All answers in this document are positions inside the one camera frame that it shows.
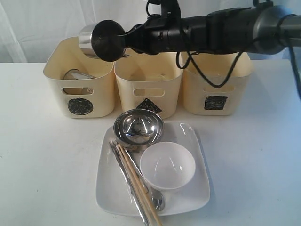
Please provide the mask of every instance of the white square plate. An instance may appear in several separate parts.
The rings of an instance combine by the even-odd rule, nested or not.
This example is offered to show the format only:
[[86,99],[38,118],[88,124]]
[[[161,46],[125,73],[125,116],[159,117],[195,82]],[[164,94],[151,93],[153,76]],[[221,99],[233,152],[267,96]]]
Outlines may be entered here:
[[[96,199],[98,205],[106,212],[138,216],[138,210],[132,200],[129,188],[120,171],[109,141],[114,139],[113,128],[104,136],[98,166],[96,182]],[[161,216],[184,213],[199,209],[207,204],[210,198],[210,187],[202,152],[197,136],[191,126],[184,123],[165,123],[161,141],[170,141],[186,147],[196,161],[196,172],[192,180],[181,190],[163,192],[166,204]],[[139,163],[141,154],[135,154]]]

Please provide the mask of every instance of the metal bowl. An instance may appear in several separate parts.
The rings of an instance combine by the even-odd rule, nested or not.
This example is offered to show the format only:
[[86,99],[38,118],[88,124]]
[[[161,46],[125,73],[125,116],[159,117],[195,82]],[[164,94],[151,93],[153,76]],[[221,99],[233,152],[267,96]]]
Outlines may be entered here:
[[164,122],[156,113],[133,109],[122,113],[113,126],[117,141],[129,151],[138,152],[158,142]]

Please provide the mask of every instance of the white table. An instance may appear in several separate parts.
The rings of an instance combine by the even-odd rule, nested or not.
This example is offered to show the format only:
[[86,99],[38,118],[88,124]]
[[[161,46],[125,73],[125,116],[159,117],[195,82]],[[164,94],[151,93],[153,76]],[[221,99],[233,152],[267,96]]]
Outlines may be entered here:
[[[254,61],[232,116],[197,116],[178,107],[167,121],[200,137],[211,198],[194,212],[163,217],[166,226],[301,225],[301,103],[288,61]],[[0,225],[141,226],[95,200],[105,131],[118,106],[99,119],[62,116],[44,64],[0,64]]]

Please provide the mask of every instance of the white curtain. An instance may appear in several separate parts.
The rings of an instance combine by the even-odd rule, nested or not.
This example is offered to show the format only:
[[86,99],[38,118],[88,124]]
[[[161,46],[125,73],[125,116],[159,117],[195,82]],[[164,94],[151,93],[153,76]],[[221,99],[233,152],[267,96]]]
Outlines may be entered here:
[[[249,7],[252,2],[179,0],[183,17]],[[274,2],[301,14],[300,0]],[[146,20],[145,4],[144,0],[0,0],[0,62],[46,62],[61,40],[77,36],[84,26],[104,19],[115,20],[129,30]]]

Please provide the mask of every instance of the cream plastic bin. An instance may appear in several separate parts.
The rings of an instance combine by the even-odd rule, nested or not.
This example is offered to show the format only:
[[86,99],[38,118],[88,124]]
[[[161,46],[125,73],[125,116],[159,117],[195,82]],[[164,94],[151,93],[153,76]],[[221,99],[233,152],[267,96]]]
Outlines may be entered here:
[[[199,68],[214,84],[226,77],[237,54],[194,55]],[[187,54],[182,54],[184,61]],[[197,72],[192,63],[183,76],[183,103],[187,111],[200,115],[229,115],[236,110],[245,87],[253,72],[253,64],[247,53],[238,60],[229,81],[222,88],[210,86]]]
[[[62,80],[65,73],[73,68],[96,78]],[[115,105],[113,63],[85,56],[79,48],[78,37],[65,39],[57,46],[44,68],[44,74],[65,116],[95,118],[106,116],[113,111]],[[92,88],[93,93],[70,95],[63,91],[64,88],[74,88],[69,89],[71,91]]]
[[175,113],[183,70],[175,65],[175,53],[155,56],[128,49],[127,58],[115,63],[123,111],[144,108],[168,118]]

